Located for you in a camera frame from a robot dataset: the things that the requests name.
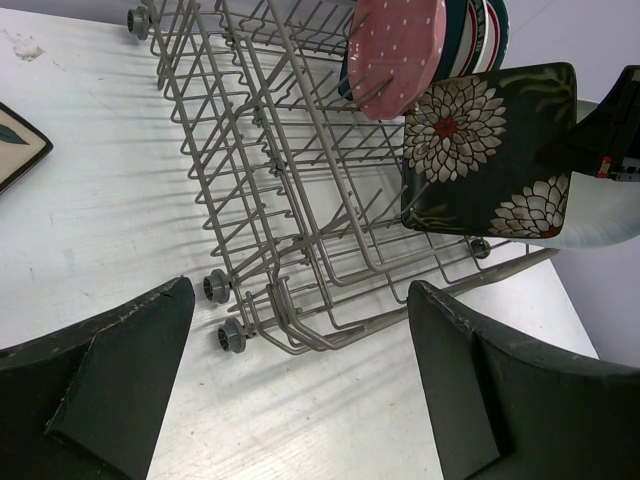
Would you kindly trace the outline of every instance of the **white table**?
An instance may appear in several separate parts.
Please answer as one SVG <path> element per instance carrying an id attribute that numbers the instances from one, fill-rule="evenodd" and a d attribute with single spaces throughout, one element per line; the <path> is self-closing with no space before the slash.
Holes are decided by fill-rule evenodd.
<path id="1" fill-rule="evenodd" d="M 25 40 L 45 53 L 20 59 Z M 0 348 L 187 275 L 196 312 L 149 478 L 441 478 L 406 323 L 296 358 L 260 339 L 236 356 L 217 345 L 225 309 L 201 293 L 211 238 L 148 44 L 0 9 L 0 65 L 0 101 L 55 145 L 0 197 Z M 549 261 L 461 299 L 596 356 Z"/>

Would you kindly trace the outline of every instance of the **plastic wheel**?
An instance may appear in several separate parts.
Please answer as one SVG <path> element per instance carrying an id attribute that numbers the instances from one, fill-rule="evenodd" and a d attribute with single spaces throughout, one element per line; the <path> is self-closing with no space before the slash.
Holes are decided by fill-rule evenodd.
<path id="1" fill-rule="evenodd" d="M 240 322 L 229 318 L 218 328 L 218 342 L 225 352 L 242 353 L 247 347 L 247 337 Z"/>
<path id="2" fill-rule="evenodd" d="M 138 40 L 146 40 L 149 36 L 149 11 L 140 5 L 131 9 L 127 13 L 127 29 L 131 35 L 135 35 Z"/>
<path id="3" fill-rule="evenodd" d="M 476 238 L 469 243 L 473 256 L 478 260 L 484 260 L 491 253 L 491 245 L 484 238 Z"/>
<path id="4" fill-rule="evenodd" d="M 211 275 L 204 277 L 202 287 L 207 299 L 214 303 L 227 303 L 231 298 L 229 280 L 220 269 L 216 269 L 211 272 Z"/>

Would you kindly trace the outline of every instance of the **white flower pattern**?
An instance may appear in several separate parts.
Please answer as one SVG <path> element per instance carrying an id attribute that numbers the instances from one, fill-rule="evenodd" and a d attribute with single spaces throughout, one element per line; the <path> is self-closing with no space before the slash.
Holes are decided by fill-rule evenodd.
<path id="1" fill-rule="evenodd" d="M 565 175 L 537 181 L 522 195 L 512 195 L 495 210 L 489 231 L 504 238 L 550 238 L 560 233 L 567 207 L 569 179 Z"/>
<path id="2" fill-rule="evenodd" d="M 477 76 L 432 84 L 407 115 L 404 156 L 430 183 L 454 181 L 495 155 L 506 107 Z"/>

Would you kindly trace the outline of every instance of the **wall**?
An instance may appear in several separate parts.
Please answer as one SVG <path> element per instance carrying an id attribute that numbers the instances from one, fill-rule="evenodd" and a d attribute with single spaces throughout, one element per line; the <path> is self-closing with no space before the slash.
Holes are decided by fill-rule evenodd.
<path id="1" fill-rule="evenodd" d="M 638 0 L 506 3 L 511 36 L 505 66 L 571 62 L 579 97 L 600 101 L 625 65 L 640 64 Z M 0 0 L 0 7 L 116 24 L 124 24 L 127 9 L 136 5 L 137 0 Z M 554 265 L 600 356 L 640 366 L 636 252 L 640 239 L 599 250 L 564 251 Z"/>

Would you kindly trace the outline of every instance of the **dish rack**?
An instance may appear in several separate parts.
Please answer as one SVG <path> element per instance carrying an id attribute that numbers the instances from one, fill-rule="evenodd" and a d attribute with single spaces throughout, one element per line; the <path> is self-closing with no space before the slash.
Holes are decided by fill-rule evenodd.
<path id="1" fill-rule="evenodd" d="M 556 253 L 402 226 L 404 121 L 369 121 L 337 92 L 355 2 L 142 3 L 128 27 L 152 36 L 224 263 L 203 287 L 235 300 L 226 350 L 258 334 L 292 355 L 337 350 L 406 319 L 413 279 L 459 295 Z"/>

